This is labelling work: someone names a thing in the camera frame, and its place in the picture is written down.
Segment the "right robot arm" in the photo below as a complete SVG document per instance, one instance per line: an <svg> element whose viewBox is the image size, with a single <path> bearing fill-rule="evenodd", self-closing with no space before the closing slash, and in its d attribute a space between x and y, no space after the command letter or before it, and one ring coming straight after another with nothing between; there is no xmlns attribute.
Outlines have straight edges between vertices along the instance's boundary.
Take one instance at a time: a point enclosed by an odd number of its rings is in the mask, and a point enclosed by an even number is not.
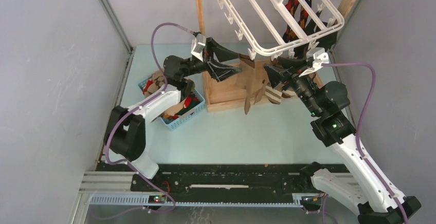
<svg viewBox="0 0 436 224"><path fill-rule="evenodd" d="M344 115L350 104L343 83L331 81L318 87L311 74L330 66L329 56L322 53L305 59L280 58L278 65L264 65L272 87L291 89L314 120L315 136L343 161L357 186L338 179L320 163L303 169L299 185L305 192L321 191L352 211L359 223L407 223L420 208L414 196L406 196L382 172L365 149L359 126Z"/></svg>

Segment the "brown argyle sock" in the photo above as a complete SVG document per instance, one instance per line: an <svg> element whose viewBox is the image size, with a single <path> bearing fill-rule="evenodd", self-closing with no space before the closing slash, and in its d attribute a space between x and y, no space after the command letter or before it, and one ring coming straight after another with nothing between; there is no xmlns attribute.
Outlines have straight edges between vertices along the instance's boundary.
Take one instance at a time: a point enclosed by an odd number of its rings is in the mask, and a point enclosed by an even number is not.
<svg viewBox="0 0 436 224"><path fill-rule="evenodd" d="M142 89L145 98L158 91L165 85L165 76L162 71L157 71L146 81L144 88Z"/></svg>

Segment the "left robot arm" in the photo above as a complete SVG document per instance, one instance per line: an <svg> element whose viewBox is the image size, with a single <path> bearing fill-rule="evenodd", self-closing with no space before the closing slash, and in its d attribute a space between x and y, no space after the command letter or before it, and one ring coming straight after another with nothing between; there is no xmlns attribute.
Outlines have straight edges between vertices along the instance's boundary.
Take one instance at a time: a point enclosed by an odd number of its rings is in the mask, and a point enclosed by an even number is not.
<svg viewBox="0 0 436 224"><path fill-rule="evenodd" d="M157 174L157 163L146 152L146 125L193 92L194 82L189 76L206 72L217 82L224 81L242 71L225 62L242 57L201 34L193 40L189 58L167 56L163 62L163 86L135 105L112 109L104 137L106 163L132 166L144 177L142 184L149 191L159 190L162 177Z"/></svg>

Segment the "white plastic clip hanger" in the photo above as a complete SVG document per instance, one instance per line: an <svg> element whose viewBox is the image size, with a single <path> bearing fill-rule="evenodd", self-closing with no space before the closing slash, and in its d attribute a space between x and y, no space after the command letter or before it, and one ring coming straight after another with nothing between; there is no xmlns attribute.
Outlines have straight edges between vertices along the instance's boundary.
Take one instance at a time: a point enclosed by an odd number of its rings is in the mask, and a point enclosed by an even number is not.
<svg viewBox="0 0 436 224"><path fill-rule="evenodd" d="M317 47L317 40L339 31L345 19L331 0L216 0L239 41L248 42L248 56L275 59L293 56L297 47ZM314 21L319 32L307 34Z"/></svg>

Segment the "plain brown sock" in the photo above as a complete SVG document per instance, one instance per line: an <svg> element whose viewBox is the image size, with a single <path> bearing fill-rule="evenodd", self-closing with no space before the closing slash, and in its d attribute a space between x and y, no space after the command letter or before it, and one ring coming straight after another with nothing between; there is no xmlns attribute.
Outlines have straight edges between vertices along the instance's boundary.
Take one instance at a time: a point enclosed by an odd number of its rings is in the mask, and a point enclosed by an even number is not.
<svg viewBox="0 0 436 224"><path fill-rule="evenodd" d="M265 94L268 77L264 65L268 65L269 60L252 61L249 57L242 55L239 59L239 67L242 71L237 75L235 85L246 90L244 113L247 115L251 105L259 103Z"/></svg>

